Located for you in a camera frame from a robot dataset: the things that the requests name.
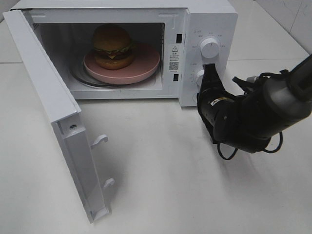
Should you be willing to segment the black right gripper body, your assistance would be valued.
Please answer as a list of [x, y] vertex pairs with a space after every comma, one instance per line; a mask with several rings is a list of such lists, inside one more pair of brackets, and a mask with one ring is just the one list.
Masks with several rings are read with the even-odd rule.
[[215, 137], [214, 128], [218, 114], [223, 107], [217, 107], [217, 104], [231, 99], [232, 95], [226, 92], [224, 88], [208, 83], [202, 84], [197, 94], [197, 110], [211, 136], [213, 144], [220, 143], [220, 140]]

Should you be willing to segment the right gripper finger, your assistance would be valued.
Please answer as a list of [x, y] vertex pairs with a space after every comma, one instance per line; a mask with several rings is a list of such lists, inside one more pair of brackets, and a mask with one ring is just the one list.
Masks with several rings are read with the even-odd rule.
[[201, 85], [222, 85], [215, 63], [204, 64], [204, 75]]

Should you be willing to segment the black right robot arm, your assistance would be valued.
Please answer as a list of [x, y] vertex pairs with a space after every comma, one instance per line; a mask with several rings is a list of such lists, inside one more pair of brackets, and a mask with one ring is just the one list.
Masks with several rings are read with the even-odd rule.
[[267, 151], [274, 135], [307, 118], [312, 112], [312, 59], [291, 71], [262, 73], [233, 81], [243, 90], [227, 92], [215, 64], [205, 64], [197, 110], [213, 144], [226, 144], [249, 153]]

